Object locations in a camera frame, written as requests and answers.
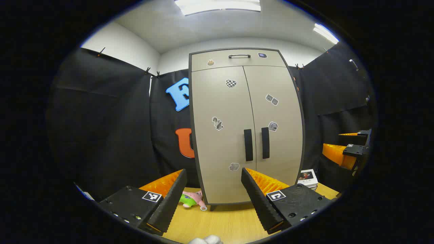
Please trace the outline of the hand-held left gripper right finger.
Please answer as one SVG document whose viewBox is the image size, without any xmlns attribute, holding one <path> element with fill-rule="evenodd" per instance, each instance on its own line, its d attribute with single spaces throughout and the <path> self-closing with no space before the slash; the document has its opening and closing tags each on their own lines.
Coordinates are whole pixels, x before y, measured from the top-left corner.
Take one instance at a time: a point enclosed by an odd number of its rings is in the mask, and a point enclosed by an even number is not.
<svg viewBox="0 0 434 244">
<path fill-rule="evenodd" d="M 289 186 L 249 168 L 242 169 L 241 182 L 268 234 L 301 225 L 332 203 L 304 184 Z"/>
</svg>

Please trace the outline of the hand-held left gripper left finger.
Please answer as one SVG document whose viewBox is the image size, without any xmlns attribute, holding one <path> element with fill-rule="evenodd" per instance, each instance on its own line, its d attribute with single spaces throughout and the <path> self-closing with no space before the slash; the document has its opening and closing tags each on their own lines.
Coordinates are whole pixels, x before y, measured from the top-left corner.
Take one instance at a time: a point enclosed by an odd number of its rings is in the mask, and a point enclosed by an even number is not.
<svg viewBox="0 0 434 244">
<path fill-rule="evenodd" d="M 172 222 L 186 182 L 186 170 L 177 170 L 142 187 L 123 187 L 99 206 L 133 228 L 162 236 Z"/>
</svg>

